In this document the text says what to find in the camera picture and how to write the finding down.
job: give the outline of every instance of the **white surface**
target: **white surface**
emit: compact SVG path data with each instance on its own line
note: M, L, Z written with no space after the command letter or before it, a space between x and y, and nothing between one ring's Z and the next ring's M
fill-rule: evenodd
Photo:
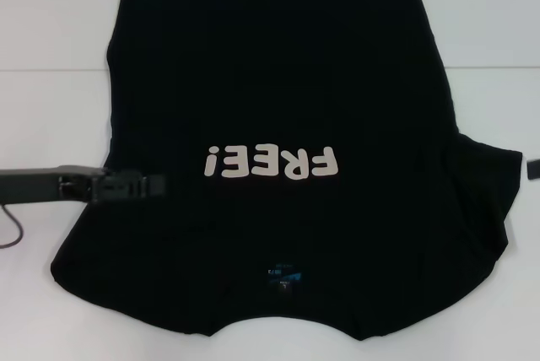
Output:
M103 164L108 73L44 70L103 67L117 1L0 0L0 168ZM424 1L447 65L540 65L537 0ZM462 132L540 158L540 69L448 73ZM510 245L492 276L448 310L364 342L278 318L187 336L88 304L56 285L48 269L83 205L12 206L26 236L0 251L0 359L536 361L540 181L525 177L508 219ZM0 242L15 235L0 213Z

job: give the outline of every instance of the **white table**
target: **white table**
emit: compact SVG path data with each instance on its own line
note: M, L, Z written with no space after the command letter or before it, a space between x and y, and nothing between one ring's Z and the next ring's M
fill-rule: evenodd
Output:
M424 0L468 136L540 158L538 0ZM118 0L0 0L0 168L101 166L110 137L105 49ZM0 359L411 360L540 359L540 181L523 170L494 273L449 309L357 342L290 319L243 321L213 337L146 325L68 294L51 259L83 205L11 207L26 228L0 251ZM0 213L0 242L16 236Z

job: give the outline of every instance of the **wire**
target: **wire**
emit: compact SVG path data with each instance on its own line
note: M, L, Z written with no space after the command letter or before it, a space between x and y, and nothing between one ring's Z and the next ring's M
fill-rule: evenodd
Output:
M17 226L17 229L19 229L19 237L17 239L15 239L14 241L12 241L11 243L7 243L6 245L0 245L0 250L1 249L7 249L9 247L13 247L14 245L17 245L23 239L23 236L24 236L23 225L20 224L20 222L17 220L16 217L13 216L13 214L11 212L9 212L9 210L6 208L5 205L2 205L2 210L6 213L6 215L8 215L8 217L11 220L13 220L13 222Z

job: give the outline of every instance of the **cable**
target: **cable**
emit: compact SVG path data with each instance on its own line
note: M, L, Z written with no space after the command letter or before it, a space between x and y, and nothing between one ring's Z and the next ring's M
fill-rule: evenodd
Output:
M17 229L19 229L19 237L17 239L15 239L14 241L12 241L11 243L7 243L6 245L0 245L0 250L1 249L7 249L9 247L13 247L14 245L17 245L23 239L23 236L24 236L23 225L20 224L20 222L17 220L16 217L13 216L13 214L11 212L9 212L9 210L6 208L5 205L2 205L2 210L6 213L6 215L8 215L8 217L11 220L13 220L13 222L17 226Z

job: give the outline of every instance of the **black t-shirt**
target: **black t-shirt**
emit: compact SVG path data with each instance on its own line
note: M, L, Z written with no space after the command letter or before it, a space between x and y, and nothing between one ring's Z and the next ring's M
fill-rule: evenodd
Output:
M121 0L106 166L166 198L87 207L68 291L211 335L253 317L358 339L481 283L521 154L458 131L421 0Z

